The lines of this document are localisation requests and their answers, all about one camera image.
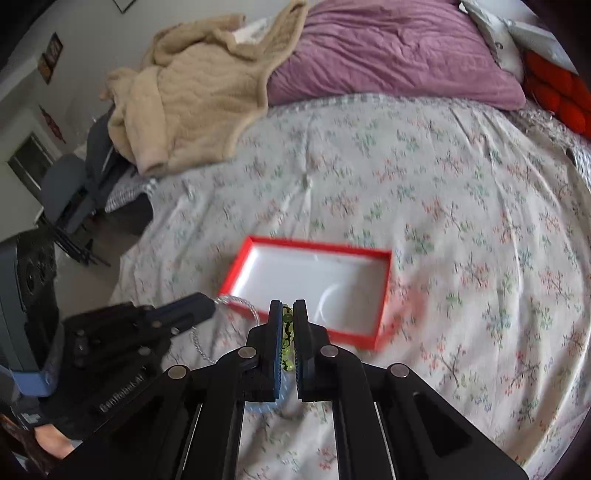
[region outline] picture frame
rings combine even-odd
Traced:
[[[51,36],[49,44],[45,50],[45,60],[49,67],[53,70],[56,68],[57,61],[60,59],[61,51],[64,49],[64,44],[61,42],[57,33]]]
[[[41,54],[41,58],[39,58],[39,62],[37,63],[37,70],[43,77],[43,80],[46,84],[49,85],[51,82],[51,77],[53,76],[53,68],[49,65],[47,61],[46,55],[44,53]]]
[[[124,14],[129,7],[135,3],[135,0],[113,0],[119,11]]]

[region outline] white wall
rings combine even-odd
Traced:
[[[12,54],[0,80],[31,57],[39,58],[53,32],[64,44],[53,78],[35,74],[31,104],[38,102],[59,125],[68,145],[107,109],[98,96],[112,69],[136,66],[152,36],[179,22],[233,12],[247,21],[276,14],[287,0],[137,0],[121,14],[112,0],[57,0],[31,27]]]
[[[41,209],[7,161],[32,132],[54,158],[61,155],[53,135],[29,107],[32,88],[30,79],[25,79],[0,102],[0,241],[33,228]]]
[[[8,163],[0,163],[0,241],[33,228],[40,209]]]

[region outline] speaker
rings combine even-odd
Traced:
[[[49,228],[22,232],[0,243],[0,364],[25,395],[48,396],[57,384],[63,328],[55,276]]]

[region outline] purple pillow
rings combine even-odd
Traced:
[[[270,105],[359,92],[525,105],[470,18],[441,0],[324,0],[267,92]]]

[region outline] white bedsheet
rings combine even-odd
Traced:
[[[591,196],[564,153],[474,102],[356,95],[271,110],[236,159],[163,180],[113,301],[215,296],[244,237],[392,249],[379,352],[405,362],[530,478],[589,409]],[[217,358],[237,315],[200,327]],[[164,366],[206,365],[190,335]],[[328,404],[245,413],[238,478],[337,478]]]

